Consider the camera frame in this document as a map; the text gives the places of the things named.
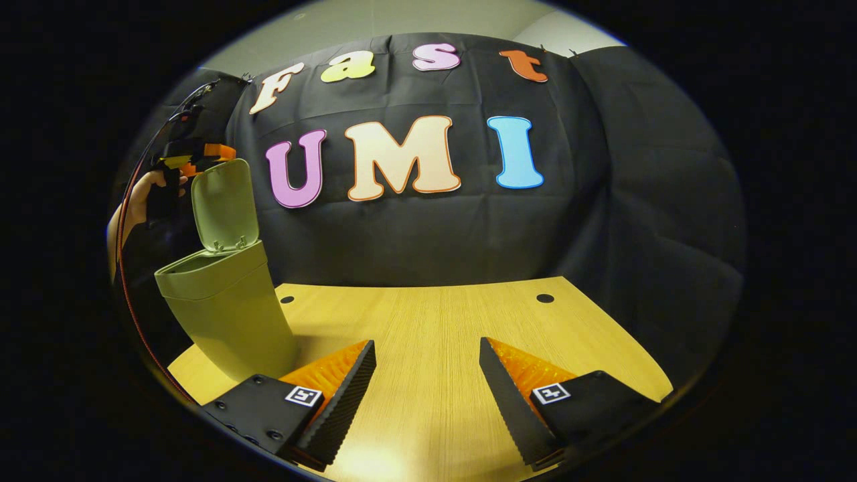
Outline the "pale green garbage bin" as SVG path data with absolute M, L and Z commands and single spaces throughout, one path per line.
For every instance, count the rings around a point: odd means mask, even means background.
M 154 278 L 175 320 L 227 376 L 279 378 L 297 363 L 297 339 L 275 293 L 248 162 L 226 161 L 191 183 L 201 249 Z

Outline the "wooden desktop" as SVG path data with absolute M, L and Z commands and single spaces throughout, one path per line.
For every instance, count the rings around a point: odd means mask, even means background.
M 661 402 L 674 387 L 648 351 L 566 278 L 452 287 L 282 284 L 298 366 L 373 339 L 377 366 L 335 461 L 333 482 L 522 482 L 479 366 L 481 338 L 572 374 L 604 370 Z

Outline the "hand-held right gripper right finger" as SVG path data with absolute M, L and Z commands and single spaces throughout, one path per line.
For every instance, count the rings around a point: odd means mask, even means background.
M 479 366 L 531 469 L 579 465 L 617 443 L 660 406 L 608 372 L 578 376 L 490 337 L 481 338 Z

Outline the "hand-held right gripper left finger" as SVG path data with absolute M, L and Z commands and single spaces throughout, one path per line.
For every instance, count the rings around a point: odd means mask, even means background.
M 249 376 L 202 409 L 252 445 L 324 472 L 345 441 L 376 366 L 376 344 L 367 339 L 279 379 Z

